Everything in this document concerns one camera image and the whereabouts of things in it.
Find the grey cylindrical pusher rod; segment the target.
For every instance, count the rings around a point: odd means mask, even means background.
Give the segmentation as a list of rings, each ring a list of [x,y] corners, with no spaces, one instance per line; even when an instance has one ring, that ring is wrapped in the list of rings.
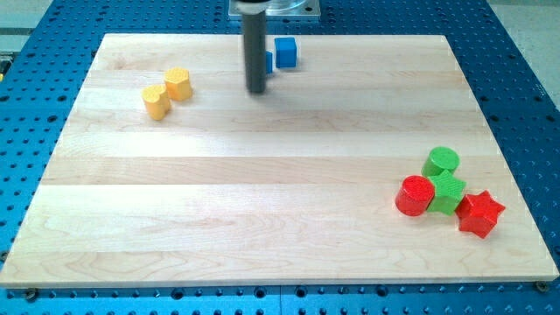
[[[267,0],[241,0],[241,23],[246,88],[251,94],[266,89]]]

